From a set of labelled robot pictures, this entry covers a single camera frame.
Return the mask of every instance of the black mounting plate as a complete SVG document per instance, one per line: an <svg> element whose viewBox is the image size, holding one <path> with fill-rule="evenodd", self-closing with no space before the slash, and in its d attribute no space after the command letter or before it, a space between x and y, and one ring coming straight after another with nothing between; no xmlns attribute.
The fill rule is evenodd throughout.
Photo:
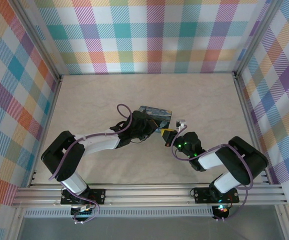
<svg viewBox="0 0 289 240"><path fill-rule="evenodd" d="M237 204L239 196L237 189L233 188L227 193L224 193L220 201L215 201L209 194L209 187L195 187L193 189L194 202L196 204Z"/></svg>
<svg viewBox="0 0 289 240"><path fill-rule="evenodd" d="M105 189L89 189L88 199L96 201L99 205L105 204L106 190ZM61 205L77 205L78 203L74 201L74 196L72 196L68 190L64 189L61 193L62 197L60 200Z"/></svg>

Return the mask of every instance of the aluminum rail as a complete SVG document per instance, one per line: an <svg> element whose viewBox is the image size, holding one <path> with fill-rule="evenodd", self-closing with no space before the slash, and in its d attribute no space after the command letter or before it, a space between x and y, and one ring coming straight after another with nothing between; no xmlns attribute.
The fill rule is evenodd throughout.
<svg viewBox="0 0 289 240"><path fill-rule="evenodd" d="M184 207L212 206L196 204L190 196L192 188L206 188L209 184L93 184L92 189L106 189L105 203L101 207ZM60 184L39 184L20 188L14 199L14 208L63 207ZM240 205L246 192L238 190ZM246 205L284 205L286 196L280 185L255 183L248 192Z"/></svg>

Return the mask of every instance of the plaid fabric backdrop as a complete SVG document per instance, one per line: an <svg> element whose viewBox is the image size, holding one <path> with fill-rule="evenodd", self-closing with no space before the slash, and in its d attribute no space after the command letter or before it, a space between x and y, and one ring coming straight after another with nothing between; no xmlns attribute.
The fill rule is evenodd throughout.
<svg viewBox="0 0 289 240"><path fill-rule="evenodd" d="M21 1L58 66L71 75L231 72L270 3Z"/></svg>
<svg viewBox="0 0 289 240"><path fill-rule="evenodd" d="M29 178L56 81L7 0L0 0L0 239Z"/></svg>
<svg viewBox="0 0 289 240"><path fill-rule="evenodd" d="M289 0L284 0L242 76L271 175L289 202Z"/></svg>

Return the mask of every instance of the beige floor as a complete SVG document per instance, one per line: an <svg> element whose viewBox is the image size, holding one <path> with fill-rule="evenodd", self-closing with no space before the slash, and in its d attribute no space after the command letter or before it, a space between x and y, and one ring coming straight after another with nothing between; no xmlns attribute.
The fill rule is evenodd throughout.
<svg viewBox="0 0 289 240"><path fill-rule="evenodd" d="M141 105L172 111L170 128L186 119L202 146L209 149L234 136L251 142L231 74L133 74L66 76L44 148L59 133L98 133L124 120L116 105ZM224 172L216 167L194 171L172 157L161 135L84 157L78 172L87 183L209 183ZM51 173L39 161L35 183L48 183Z"/></svg>

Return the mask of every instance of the small box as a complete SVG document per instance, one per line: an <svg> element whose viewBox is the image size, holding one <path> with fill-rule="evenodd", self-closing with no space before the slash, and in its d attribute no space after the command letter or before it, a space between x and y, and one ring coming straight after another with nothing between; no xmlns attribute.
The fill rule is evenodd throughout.
<svg viewBox="0 0 289 240"><path fill-rule="evenodd" d="M161 121L159 128L155 130L156 133L161 133L161 129L169 128L172 111L151 106L141 106L139 111L146 113L153 120Z"/></svg>

